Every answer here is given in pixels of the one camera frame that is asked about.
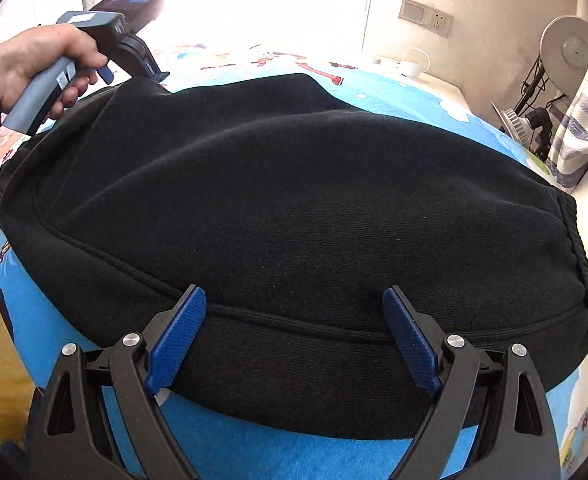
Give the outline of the left hand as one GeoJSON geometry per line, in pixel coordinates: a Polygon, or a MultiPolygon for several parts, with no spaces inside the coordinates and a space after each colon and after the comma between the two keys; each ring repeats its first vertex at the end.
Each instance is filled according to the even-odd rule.
{"type": "Polygon", "coordinates": [[[108,64],[96,42],[70,24],[34,27],[0,44],[0,105],[8,114],[32,78],[53,65],[62,56],[72,58],[87,70],[61,94],[49,117],[59,119],[98,81],[96,70],[108,64]]]}

